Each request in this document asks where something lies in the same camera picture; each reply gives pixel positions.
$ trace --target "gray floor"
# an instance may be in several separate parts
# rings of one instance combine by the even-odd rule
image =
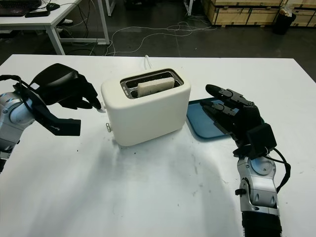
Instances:
[[[82,9],[87,12],[87,2],[83,0]],[[204,18],[188,18],[181,1],[161,1],[155,6],[140,6],[134,10],[126,10],[122,0],[117,0],[113,16],[107,17],[110,38],[119,29],[130,26],[151,28],[167,28],[171,25],[188,23],[192,27],[205,28],[210,25]],[[81,21],[79,12],[75,9],[67,18],[74,23]],[[89,36],[101,37],[101,24],[98,14],[91,5],[88,22]],[[84,24],[67,28],[73,37],[82,37]],[[136,52],[116,53],[115,56],[144,56],[152,57],[265,57],[265,58],[294,58],[302,68],[316,81],[316,29],[291,28],[286,35],[272,33],[271,28],[265,27],[226,27],[213,28],[212,31],[167,31],[129,28],[117,32],[113,37],[116,51],[130,52],[136,50],[144,37],[150,34],[165,33],[169,35],[153,35],[146,38]],[[89,55],[94,44],[71,45],[64,44],[64,50],[71,55]],[[102,56],[106,52],[105,45],[95,46],[92,55]],[[35,32],[20,33],[10,40],[0,42],[0,64],[11,54],[55,54],[46,34],[37,35]]]

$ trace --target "white toaster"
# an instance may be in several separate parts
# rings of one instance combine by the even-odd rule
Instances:
[[[173,88],[138,98],[138,83],[169,77],[174,78]],[[117,143],[132,146],[180,129],[190,91],[190,83],[172,69],[103,82],[101,93]]]

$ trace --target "table surface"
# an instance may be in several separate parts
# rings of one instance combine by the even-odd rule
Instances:
[[[51,26],[56,23],[56,20],[63,15],[65,12],[69,11],[69,9],[74,8],[74,4],[79,4],[81,0],[53,0],[52,2],[57,3],[59,5],[66,4],[60,6],[60,8],[51,11],[49,16],[45,17],[31,17],[25,18],[21,17],[0,17],[0,26],[43,26],[48,25]]]
[[[256,103],[292,165],[278,195],[283,236],[313,236],[316,84],[307,73],[293,59],[150,61],[186,77],[192,84],[190,100],[208,97],[204,88],[212,83]],[[104,80],[148,67],[142,57],[12,55],[0,75],[30,82],[57,62],[85,75],[100,99]],[[12,85],[1,82],[0,93],[12,91]],[[121,147],[106,130],[107,114],[49,108],[59,118],[81,119],[81,136],[53,136],[37,122],[25,130],[0,175],[2,237],[241,236],[232,139],[198,140],[185,124],[160,138]],[[277,164],[277,185],[283,175],[284,167]]]

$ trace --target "computer mouse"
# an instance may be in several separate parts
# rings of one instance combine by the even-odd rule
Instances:
[[[46,5],[46,9],[47,11],[53,11],[60,8],[60,5],[56,4],[56,3],[49,3]]]

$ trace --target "toaster slot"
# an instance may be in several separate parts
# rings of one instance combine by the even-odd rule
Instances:
[[[125,95],[130,99],[138,98],[138,83],[148,82],[162,78],[174,78],[174,87],[182,86],[183,81],[172,69],[164,69],[156,72],[146,73],[135,77],[126,78],[120,81]]]

